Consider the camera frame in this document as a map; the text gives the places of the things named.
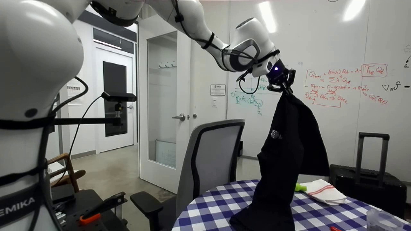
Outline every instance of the suitcase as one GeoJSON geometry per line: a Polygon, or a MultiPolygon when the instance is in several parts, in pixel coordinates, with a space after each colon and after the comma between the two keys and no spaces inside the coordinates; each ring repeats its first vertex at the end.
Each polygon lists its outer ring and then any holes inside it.
{"type": "Polygon", "coordinates": [[[356,166],[330,165],[330,183],[347,196],[362,200],[403,218],[407,187],[385,171],[389,134],[360,132],[356,166]],[[365,137],[383,138],[380,169],[362,169],[362,147],[365,137]]]}

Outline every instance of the hanging jacket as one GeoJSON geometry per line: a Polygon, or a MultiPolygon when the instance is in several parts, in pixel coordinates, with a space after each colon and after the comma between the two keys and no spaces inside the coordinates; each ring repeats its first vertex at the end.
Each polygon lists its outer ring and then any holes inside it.
{"type": "Polygon", "coordinates": [[[290,202],[298,173],[329,174],[319,124],[301,100],[283,93],[258,154],[262,178],[253,202],[231,218],[238,231],[294,231],[290,202]]]}

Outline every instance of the door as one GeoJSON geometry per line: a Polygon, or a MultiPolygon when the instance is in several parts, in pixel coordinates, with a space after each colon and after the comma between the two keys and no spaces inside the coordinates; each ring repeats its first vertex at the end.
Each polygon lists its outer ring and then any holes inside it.
{"type": "Polygon", "coordinates": [[[190,39],[158,15],[139,23],[140,177],[176,192],[190,137],[190,39]]]}
{"type": "MultiPolygon", "coordinates": [[[[95,48],[95,89],[110,94],[135,93],[134,57],[127,53],[110,51],[96,44],[95,48]]],[[[121,124],[98,124],[96,152],[130,146],[135,139],[135,103],[117,102],[100,98],[96,101],[98,116],[121,118],[121,124]]]]}

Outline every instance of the blue and white checkered tablecloth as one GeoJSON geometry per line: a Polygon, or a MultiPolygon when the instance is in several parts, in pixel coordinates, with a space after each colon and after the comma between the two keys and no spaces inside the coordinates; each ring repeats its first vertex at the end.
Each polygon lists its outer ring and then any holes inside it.
{"type": "MultiPolygon", "coordinates": [[[[193,200],[177,218],[173,231],[232,229],[229,220],[252,202],[258,180],[238,180],[218,186],[193,200]]],[[[342,205],[322,205],[304,193],[295,193],[292,202],[295,229],[329,231],[330,225],[343,231],[366,229],[370,205],[348,198],[342,205]]]]}

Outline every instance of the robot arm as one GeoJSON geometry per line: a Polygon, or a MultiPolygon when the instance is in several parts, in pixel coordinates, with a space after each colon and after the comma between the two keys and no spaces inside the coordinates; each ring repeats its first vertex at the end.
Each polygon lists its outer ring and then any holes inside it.
{"type": "MultiPolygon", "coordinates": [[[[227,44],[207,26],[204,9],[199,0],[146,0],[145,3],[150,5],[171,25],[197,41],[223,70],[245,70],[254,77],[267,74],[268,79],[277,79],[279,74],[283,74],[277,70],[286,70],[279,57],[279,50],[256,17],[240,23],[236,26],[238,42],[227,44]]],[[[118,25],[134,23],[141,5],[143,0],[95,0],[91,2],[91,6],[105,19],[118,25]]]]}

